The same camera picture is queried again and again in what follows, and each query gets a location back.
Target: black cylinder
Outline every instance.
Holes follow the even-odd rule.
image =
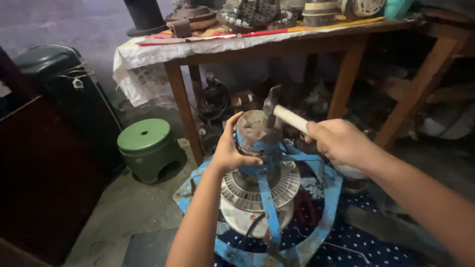
[[[135,29],[127,32],[128,36],[143,36],[159,33],[167,29],[156,0],[124,0]]]

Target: left hand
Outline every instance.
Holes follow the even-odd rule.
[[[228,119],[224,133],[219,139],[213,159],[209,164],[210,169],[215,169],[222,175],[235,170],[239,166],[264,164],[260,158],[241,155],[234,145],[233,128],[243,113],[241,111]]]

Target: green plastic stool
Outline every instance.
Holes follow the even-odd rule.
[[[162,119],[136,122],[117,138],[119,150],[134,179],[154,185],[180,172],[186,154],[170,132],[170,125]]]

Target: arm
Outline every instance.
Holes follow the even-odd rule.
[[[233,126],[242,114],[240,112],[226,122],[214,157],[201,176],[173,240],[166,267],[212,266],[221,180],[239,166],[263,164],[260,158],[239,154],[234,146]]]
[[[475,266],[475,204],[388,154],[349,122],[309,122],[307,130],[326,157],[366,173],[453,256]]]

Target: right hand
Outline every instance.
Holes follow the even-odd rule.
[[[307,143],[317,140],[317,149],[334,164],[348,165],[366,172],[374,159],[386,154],[358,128],[342,119],[308,122]]]

